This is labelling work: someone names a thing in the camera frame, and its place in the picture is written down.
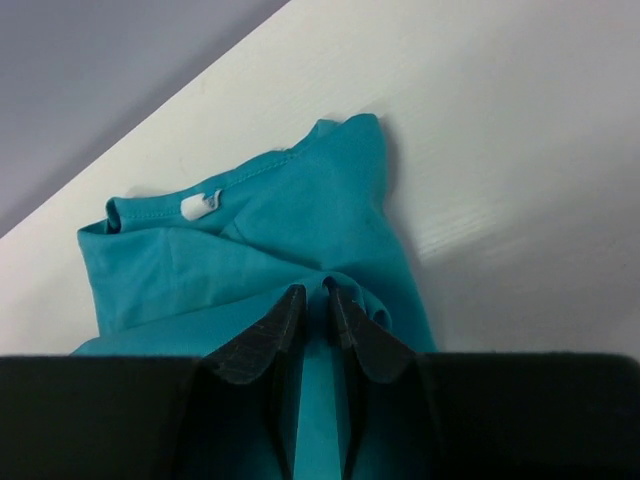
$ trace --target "garment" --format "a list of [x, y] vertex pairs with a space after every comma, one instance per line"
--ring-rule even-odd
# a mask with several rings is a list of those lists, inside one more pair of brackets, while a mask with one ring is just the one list
[[[320, 120], [293, 148], [187, 190], [109, 200], [107, 219], [78, 233], [100, 336], [77, 353], [204, 356], [303, 284], [310, 328], [295, 478], [339, 478], [323, 282], [349, 288], [369, 318], [411, 348], [434, 349], [383, 212], [385, 152], [374, 115]], [[188, 220], [181, 202], [196, 194], [216, 204]]]

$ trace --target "teal cloth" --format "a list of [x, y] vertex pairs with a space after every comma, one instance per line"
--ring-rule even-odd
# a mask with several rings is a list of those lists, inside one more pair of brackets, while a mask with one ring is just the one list
[[[180, 214], [184, 198], [217, 190], [216, 211], [195, 221]], [[384, 136], [378, 119], [363, 114], [320, 120], [295, 147], [181, 192], [109, 200], [107, 219], [78, 232], [100, 336], [76, 354], [204, 356], [263, 316], [289, 285], [303, 284], [310, 328], [294, 473], [340, 478], [323, 282], [348, 288], [411, 348], [434, 350], [384, 216], [386, 190]], [[277, 478], [277, 465], [263, 463], [255, 478]]]

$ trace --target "gray floor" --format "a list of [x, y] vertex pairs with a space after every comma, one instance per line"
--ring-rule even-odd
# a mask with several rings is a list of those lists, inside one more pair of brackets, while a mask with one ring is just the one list
[[0, 236], [286, 0], [1, 0]]

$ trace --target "white surface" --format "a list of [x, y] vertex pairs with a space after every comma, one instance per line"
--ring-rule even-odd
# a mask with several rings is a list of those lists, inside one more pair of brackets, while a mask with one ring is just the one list
[[640, 3], [293, 0], [0, 239], [0, 351], [95, 334], [75, 230], [361, 111], [440, 346], [640, 358]]
[[0, 236], [285, 0], [2, 0]]

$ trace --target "folded shirt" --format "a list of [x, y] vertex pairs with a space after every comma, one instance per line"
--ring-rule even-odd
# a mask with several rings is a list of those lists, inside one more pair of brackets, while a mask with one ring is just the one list
[[[181, 192], [113, 198], [78, 232], [100, 336], [83, 355], [205, 356], [307, 289], [295, 478], [340, 478], [324, 282], [416, 351], [434, 344], [402, 246], [383, 211], [387, 161], [374, 115], [317, 122], [270, 151]], [[270, 476], [277, 464], [264, 462]]]

